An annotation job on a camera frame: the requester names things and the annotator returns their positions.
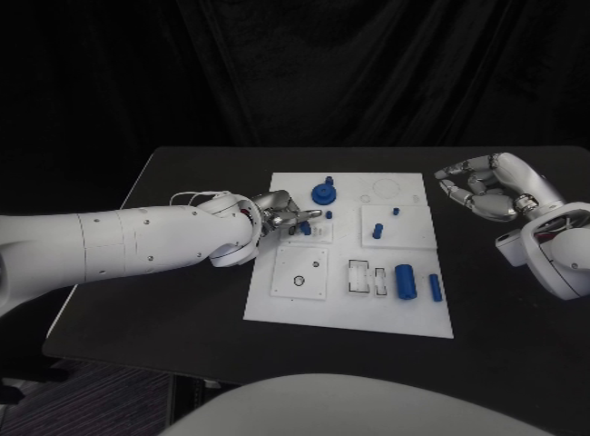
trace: dark background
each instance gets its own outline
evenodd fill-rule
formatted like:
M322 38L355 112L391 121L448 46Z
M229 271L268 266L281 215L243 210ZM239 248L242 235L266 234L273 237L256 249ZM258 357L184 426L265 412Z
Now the dark background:
M590 149L590 0L0 2L0 213L118 208L164 145L561 144ZM65 296L0 321L0 356Z

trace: white platform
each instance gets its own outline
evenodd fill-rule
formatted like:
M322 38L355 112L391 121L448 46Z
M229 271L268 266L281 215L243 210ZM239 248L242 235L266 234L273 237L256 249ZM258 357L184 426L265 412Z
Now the white platform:
M311 200L311 190L324 182L327 175L334 177L338 198L328 206L319 206ZM324 230L322 234L308 236L308 240L307 236L289 236L279 232L273 232L262 240L245 320L452 338L436 235L422 175L275 173L271 191L279 189L291 193L301 209L332 211L334 219L321 217L309 222L312 230L315 226ZM399 216L393 215L394 207L402 209ZM380 240L371 238L374 224L363 231L363 214L371 221L383 221ZM319 300L304 295L284 298L273 293L275 264L281 247L327 249L325 294L319 296ZM353 295L350 292L350 260L368 261L370 294ZM399 299L396 290L396 266L402 263L410 264L414 270L419 297L409 301ZM386 270L387 296L376 296L374 293L376 268ZM279 274L284 282L294 279L292 273L284 270ZM439 275L443 302L435 302L432 298L432 273Z

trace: white board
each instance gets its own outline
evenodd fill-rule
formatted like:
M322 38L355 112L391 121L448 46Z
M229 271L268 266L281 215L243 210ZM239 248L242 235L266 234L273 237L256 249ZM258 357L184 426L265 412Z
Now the white board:
M311 199L311 190L317 184L324 183L327 175L334 177L338 198L330 205L319 206ZM291 193L302 210L332 211L331 220L322 216L309 222L312 228L314 225L321 227L328 223L332 224L332 242L321 242L318 238L305 242L305 238L299 235L289 239L282 232L273 232L262 239L255 260L245 320L452 338L453 330L439 268L439 254L436 248L432 248L436 247L433 227L429 230L427 226L419 227L417 233L429 232L425 236L429 245L426 243L419 249L363 245L363 234L367 233L363 232L363 206L391 206L390 211L399 207L402 212L407 206L410 208L423 207L423 210L416 211L414 216L426 215L429 222L432 221L422 175L417 173L273 173L271 191L279 189ZM402 214L399 216L389 214L387 220L399 218ZM390 238L393 234L390 230L396 223L403 222L387 221L384 223L389 241L394 240ZM324 299L272 296L281 247L327 249ZM353 295L350 292L350 260L368 262L371 289L376 285L376 269L384 269L386 296L379 296L374 292ZM403 263L413 267L419 293L419 297L409 301L399 299L396 290L396 266ZM442 302L435 302L432 298L429 274L439 275Z

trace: black table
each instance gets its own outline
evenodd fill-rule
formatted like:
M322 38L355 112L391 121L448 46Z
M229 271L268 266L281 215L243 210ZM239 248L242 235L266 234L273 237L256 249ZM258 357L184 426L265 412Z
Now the black table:
M590 434L590 296L563 302L495 238L489 223L430 176L469 157L512 152L571 201L590 203L590 153L576 147L161 148L125 202L165 205L178 191L268 190L273 172L423 173L455 339L243 321L253 262L210 262L79 286L45 353L248 383L305 372L406 383L550 430Z

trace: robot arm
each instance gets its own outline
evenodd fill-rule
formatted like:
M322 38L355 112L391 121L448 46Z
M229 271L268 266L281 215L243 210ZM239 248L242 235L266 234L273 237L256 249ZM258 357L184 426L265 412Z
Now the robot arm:
M210 259L248 262L259 238L321 215L285 191L253 199L219 193L200 204L101 213L0 216L0 317L47 291L158 273Z
M448 176L471 173L471 191ZM533 167L514 154L469 159L436 172L449 197L475 214L530 223L497 238L512 266L528 265L545 289L569 300L590 293L590 204L566 201Z

